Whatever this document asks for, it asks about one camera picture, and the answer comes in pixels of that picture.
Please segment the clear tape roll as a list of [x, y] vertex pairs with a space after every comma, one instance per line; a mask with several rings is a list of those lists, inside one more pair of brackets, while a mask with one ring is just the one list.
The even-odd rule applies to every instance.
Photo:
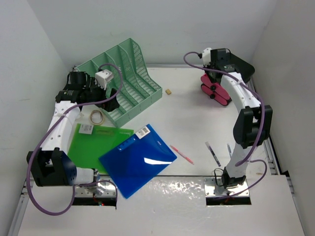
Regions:
[[102, 125], [105, 122], [103, 112], [100, 110], [93, 110], [90, 114], [90, 122], [93, 125]]

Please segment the black pink drawer box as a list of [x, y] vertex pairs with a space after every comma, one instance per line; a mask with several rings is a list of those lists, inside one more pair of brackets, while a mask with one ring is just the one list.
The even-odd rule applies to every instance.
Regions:
[[[248, 83], [255, 72], [255, 68], [239, 57], [237, 65], [239, 66], [240, 74], [242, 75], [244, 83]], [[204, 75], [201, 76], [201, 89], [211, 99], [217, 101], [223, 106], [227, 106], [231, 102], [231, 98], [228, 92], [221, 86], [221, 78], [222, 74], [220, 73], [206, 71]]]

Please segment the mint green file organizer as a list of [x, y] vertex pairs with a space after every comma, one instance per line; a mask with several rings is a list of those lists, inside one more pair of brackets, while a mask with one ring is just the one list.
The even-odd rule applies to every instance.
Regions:
[[133, 39], [128, 38], [82, 63], [77, 66], [77, 70], [94, 76], [99, 67], [105, 63], [116, 65], [123, 76], [121, 84], [117, 70], [111, 66], [104, 67], [114, 75], [114, 78], [107, 83], [106, 95], [110, 96], [111, 89], [122, 86], [117, 95], [120, 107], [112, 112], [105, 112], [115, 127], [122, 127], [162, 98], [162, 87], [149, 76], [141, 48]]

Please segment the yellow eraser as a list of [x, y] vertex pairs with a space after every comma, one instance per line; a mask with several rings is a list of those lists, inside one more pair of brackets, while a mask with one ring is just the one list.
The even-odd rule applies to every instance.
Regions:
[[165, 91], [168, 95], [170, 95], [172, 92], [171, 92], [171, 90], [169, 90], [169, 89], [167, 89], [166, 91]]

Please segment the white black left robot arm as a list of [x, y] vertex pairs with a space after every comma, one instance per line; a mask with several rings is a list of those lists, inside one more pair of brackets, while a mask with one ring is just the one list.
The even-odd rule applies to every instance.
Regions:
[[93, 168], [80, 168], [68, 157], [68, 143], [75, 120], [79, 118], [82, 103], [100, 101], [98, 107], [111, 112], [120, 105], [116, 98], [106, 101], [106, 86], [114, 75], [102, 70], [93, 77], [86, 72], [70, 72], [67, 82], [55, 98], [55, 110], [50, 128], [34, 154], [31, 174], [37, 186], [74, 186], [94, 180]]

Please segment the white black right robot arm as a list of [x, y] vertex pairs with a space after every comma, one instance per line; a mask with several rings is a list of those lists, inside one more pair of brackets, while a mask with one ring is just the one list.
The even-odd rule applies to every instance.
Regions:
[[251, 64], [226, 48], [207, 48], [202, 59], [210, 80], [227, 92], [238, 112], [233, 127], [234, 150], [221, 176], [224, 188], [234, 187], [245, 181], [254, 150], [269, 138], [273, 110], [247, 86], [255, 72]]

